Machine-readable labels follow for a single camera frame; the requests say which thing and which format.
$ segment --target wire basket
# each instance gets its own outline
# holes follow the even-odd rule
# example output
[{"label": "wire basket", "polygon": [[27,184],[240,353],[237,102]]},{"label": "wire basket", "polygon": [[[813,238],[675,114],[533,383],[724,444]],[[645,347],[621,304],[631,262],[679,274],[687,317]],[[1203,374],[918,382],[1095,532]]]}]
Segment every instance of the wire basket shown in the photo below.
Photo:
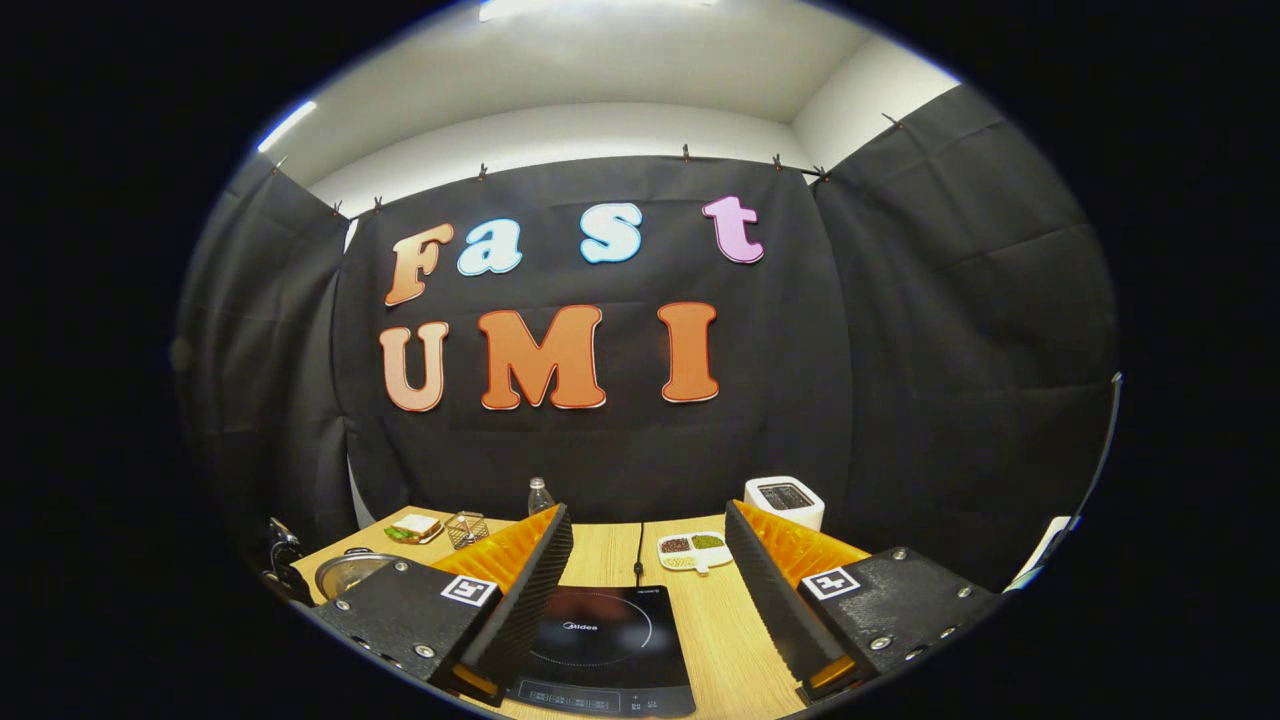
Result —
[{"label": "wire basket", "polygon": [[489,537],[489,525],[479,512],[458,512],[444,521],[444,529],[449,532],[453,550],[462,550],[480,538]]}]

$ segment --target black curtain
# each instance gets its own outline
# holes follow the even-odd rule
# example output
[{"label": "black curtain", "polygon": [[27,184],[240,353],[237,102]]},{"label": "black curtain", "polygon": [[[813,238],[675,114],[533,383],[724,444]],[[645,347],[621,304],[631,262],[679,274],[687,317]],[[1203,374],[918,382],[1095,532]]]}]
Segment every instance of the black curtain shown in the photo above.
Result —
[{"label": "black curtain", "polygon": [[[754,209],[750,240],[763,258],[722,255],[704,205],[733,195]],[[643,213],[639,251],[622,263],[580,254],[582,213],[630,202]],[[471,228],[498,218],[520,224],[522,260],[503,274],[457,269]],[[454,227],[415,300],[387,307],[392,246],[442,223]],[[719,395],[673,405],[668,302],[707,302],[710,370]],[[481,406],[488,342],[477,318],[517,310],[541,341],[556,311],[594,305],[595,369],[604,406],[562,410],[527,400],[511,411]],[[849,465],[849,338],[831,246],[796,170],[735,160],[607,158],[553,163],[462,181],[358,218],[343,259],[334,315],[334,369],[347,413],[361,497],[374,516],[406,502],[525,512],[527,480],[573,509],[575,521],[636,521],[721,512],[750,478],[795,475],[837,506]],[[412,333],[406,374],[424,380],[417,328],[447,322],[444,393],[425,413],[388,397],[381,331]]]},{"label": "black curtain", "polygon": [[242,551],[261,547],[269,516],[308,548],[357,529],[329,347],[348,223],[255,155],[188,268],[173,350],[179,398]]},{"label": "black curtain", "polygon": [[1093,228],[1044,156],[968,86],[812,186],[852,348],[842,512],[1002,589],[1092,478],[1116,372]]}]

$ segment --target metal rod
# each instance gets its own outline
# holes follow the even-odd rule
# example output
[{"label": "metal rod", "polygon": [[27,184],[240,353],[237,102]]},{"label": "metal rod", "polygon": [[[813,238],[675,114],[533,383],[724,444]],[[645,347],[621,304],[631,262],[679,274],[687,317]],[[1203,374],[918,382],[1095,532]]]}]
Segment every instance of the metal rod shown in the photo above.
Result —
[{"label": "metal rod", "polygon": [[1093,479],[1089,480],[1089,489],[1084,491],[1084,497],[1080,498],[1080,505],[1075,507],[1075,512],[1071,514],[1071,519],[1068,520],[1066,527],[1062,528],[1062,532],[1060,532],[1057,537],[1053,538],[1053,542],[1050,543],[1047,548],[1044,548],[1044,553],[1041,555],[1041,561],[1038,562],[1038,565],[1042,565],[1044,560],[1047,560],[1048,556],[1057,550],[1057,546],[1062,544],[1062,539],[1066,538],[1066,533],[1070,533],[1075,528],[1075,521],[1080,519],[1080,512],[1084,510],[1084,503],[1089,501],[1089,496],[1093,495],[1093,489],[1098,487],[1098,478],[1102,477],[1102,468],[1107,464],[1107,456],[1111,454],[1111,441],[1115,438],[1116,434],[1116,419],[1120,415],[1120,388],[1123,386],[1124,386],[1124,374],[1116,373],[1115,375],[1111,377],[1111,420],[1107,423],[1107,438],[1102,443],[1102,455],[1098,456],[1098,465],[1097,468],[1093,469]]}]

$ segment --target wooden table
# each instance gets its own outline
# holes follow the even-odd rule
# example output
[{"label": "wooden table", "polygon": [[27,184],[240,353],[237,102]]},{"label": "wooden table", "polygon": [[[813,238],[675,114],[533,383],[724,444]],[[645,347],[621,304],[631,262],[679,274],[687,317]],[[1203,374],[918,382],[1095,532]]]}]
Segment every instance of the wooden table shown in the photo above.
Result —
[{"label": "wooden table", "polygon": [[[452,516],[421,507],[404,507],[378,523],[308,555],[293,564],[311,585],[315,602],[325,602],[315,587],[316,568],[321,562],[342,555],[351,547],[367,547],[374,552],[387,552],[431,564],[453,552],[448,532],[424,546],[402,544],[388,538],[383,529],[410,512],[431,515],[442,523]],[[489,532],[495,533],[512,525],[509,520],[485,519]],[[773,647],[764,623],[760,620],[742,583],[737,565],[730,562],[712,568],[708,575],[694,570],[667,570],[658,564],[657,539],[677,533],[698,530],[724,532],[724,515],[664,520],[644,524],[644,562],[641,585],[667,585],[676,630],[685,653],[685,666],[694,691],[696,719],[773,719],[804,708],[796,696],[799,683],[787,671],[786,664]],[[586,525],[573,523],[573,552],[561,577],[563,585],[623,587],[635,584],[631,566],[640,541],[640,524]],[[511,717],[538,720],[581,719],[570,715],[504,700],[499,712]]]}]

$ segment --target blue letter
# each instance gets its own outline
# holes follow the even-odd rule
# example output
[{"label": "blue letter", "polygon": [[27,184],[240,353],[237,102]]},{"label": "blue letter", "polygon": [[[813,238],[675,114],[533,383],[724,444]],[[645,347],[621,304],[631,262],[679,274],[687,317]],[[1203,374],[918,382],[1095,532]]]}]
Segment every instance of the blue letter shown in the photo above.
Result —
[{"label": "blue letter", "polygon": [[586,233],[582,258],[588,263],[621,263],[640,250],[640,224],[644,217],[630,202],[595,205],[582,213],[580,227]]},{"label": "blue letter", "polygon": [[489,220],[467,233],[467,249],[458,255],[458,272],[463,275],[480,273],[506,273],[520,264],[524,255],[516,250],[520,223],[516,220]]}]

